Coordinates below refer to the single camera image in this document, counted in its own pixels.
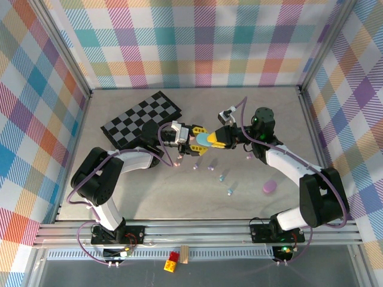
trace blue object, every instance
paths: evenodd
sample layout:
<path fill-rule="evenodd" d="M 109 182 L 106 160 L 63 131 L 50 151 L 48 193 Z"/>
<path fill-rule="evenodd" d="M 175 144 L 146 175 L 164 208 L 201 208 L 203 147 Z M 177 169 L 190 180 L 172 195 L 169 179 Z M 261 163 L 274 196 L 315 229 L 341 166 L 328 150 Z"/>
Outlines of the blue object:
<path fill-rule="evenodd" d="M 16 157 L 15 153 L 10 151 L 8 148 L 0 144 L 0 176 L 3 178 L 7 177 L 9 170 L 11 169 L 14 158 Z"/>
<path fill-rule="evenodd" d="M 208 142 L 208 133 L 199 133 L 196 137 L 197 144 L 202 146 L 211 146 L 212 143 Z"/>
<path fill-rule="evenodd" d="M 45 86 L 47 85 L 47 80 L 44 78 L 42 73 L 36 67 L 34 67 L 31 74 L 29 75 L 28 83 L 32 86 L 32 88 L 34 88 L 39 96 L 41 96 L 44 92 Z"/>

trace metal rail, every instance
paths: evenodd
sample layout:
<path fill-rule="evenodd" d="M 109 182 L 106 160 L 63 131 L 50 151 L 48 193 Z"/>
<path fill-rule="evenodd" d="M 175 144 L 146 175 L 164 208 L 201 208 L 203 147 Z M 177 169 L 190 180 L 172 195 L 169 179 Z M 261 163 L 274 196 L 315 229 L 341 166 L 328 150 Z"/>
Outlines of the metal rail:
<path fill-rule="evenodd" d="M 39 18 L 39 20 L 41 21 L 42 25 L 46 29 L 52 43 L 58 50 L 59 54 L 62 56 L 63 61 L 65 62 L 69 71 L 71 72 L 74 79 L 76 80 L 76 83 L 78 84 L 79 88 L 81 89 L 83 94 L 86 94 L 87 97 L 89 98 L 92 93 L 92 89 L 89 86 L 87 80 L 85 79 L 70 49 L 66 45 L 65 40 L 63 36 L 61 35 L 56 23 L 54 22 L 50 12 L 45 6 L 44 1 L 29 0 L 29 3 L 32 9 L 34 10 L 34 12 L 36 13 L 37 17 Z"/>
<path fill-rule="evenodd" d="M 83 221 L 59 221 L 55 224 L 41 225 L 35 240 L 35 248 L 74 248 L 78 246 L 76 233 Z M 233 220 L 200 220 L 200 221 L 128 221 L 127 225 L 144 225 L 145 238 L 143 246 L 149 248 L 170 248 L 180 245 L 190 247 L 234 247 L 264 246 L 251 243 L 249 221 Z M 304 229 L 308 239 L 309 230 Z M 90 227 L 81 230 L 80 241 L 90 246 L 92 234 Z M 326 226 L 314 229 L 312 245 L 359 245 L 362 244 L 359 230 L 354 221 L 338 230 Z"/>

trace yellow lego brick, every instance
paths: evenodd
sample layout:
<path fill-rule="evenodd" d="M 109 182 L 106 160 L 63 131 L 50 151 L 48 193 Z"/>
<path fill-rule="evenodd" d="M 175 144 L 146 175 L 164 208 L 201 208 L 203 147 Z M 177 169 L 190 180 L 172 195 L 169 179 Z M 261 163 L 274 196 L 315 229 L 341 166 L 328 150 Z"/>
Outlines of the yellow lego brick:
<path fill-rule="evenodd" d="M 223 143 L 215 143 L 211 145 L 212 148 L 225 148 Z"/>
<path fill-rule="evenodd" d="M 199 145 L 191 145 L 190 149 L 192 151 L 196 151 L 199 153 L 199 155 L 203 155 L 205 152 L 207 152 L 208 148 L 204 146 L 199 146 Z"/>
<path fill-rule="evenodd" d="M 205 129 L 204 127 L 194 127 L 193 128 L 193 133 L 195 136 L 197 136 L 200 133 L 208 133 L 208 130 Z"/>
<path fill-rule="evenodd" d="M 176 265 L 177 265 L 176 262 L 171 260 L 166 260 L 165 267 L 163 269 L 173 273 Z"/>

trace black and white checkerboard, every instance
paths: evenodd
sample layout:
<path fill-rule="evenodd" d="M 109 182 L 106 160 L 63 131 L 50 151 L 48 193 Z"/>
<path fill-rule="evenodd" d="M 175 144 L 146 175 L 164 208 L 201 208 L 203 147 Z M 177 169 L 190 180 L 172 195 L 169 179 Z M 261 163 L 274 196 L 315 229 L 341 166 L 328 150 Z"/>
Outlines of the black and white checkerboard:
<path fill-rule="evenodd" d="M 161 91 L 111 120 L 101 129 L 118 149 L 136 147 L 144 123 L 154 120 L 159 126 L 181 116 L 177 107 Z"/>

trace colorful plaid wall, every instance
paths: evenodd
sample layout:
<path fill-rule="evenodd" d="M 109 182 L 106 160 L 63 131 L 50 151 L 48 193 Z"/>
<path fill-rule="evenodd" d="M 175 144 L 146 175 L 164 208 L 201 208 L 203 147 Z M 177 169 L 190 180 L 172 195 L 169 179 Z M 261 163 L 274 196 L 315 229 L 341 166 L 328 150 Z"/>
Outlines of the colorful plaid wall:
<path fill-rule="evenodd" d="M 383 0 L 360 0 L 309 88 L 329 163 L 383 286 Z"/>
<path fill-rule="evenodd" d="M 295 86 L 343 0 L 45 2 L 91 85 L 168 88 Z"/>
<path fill-rule="evenodd" d="M 0 286 L 19 286 L 86 97 L 27 0 L 0 0 Z"/>

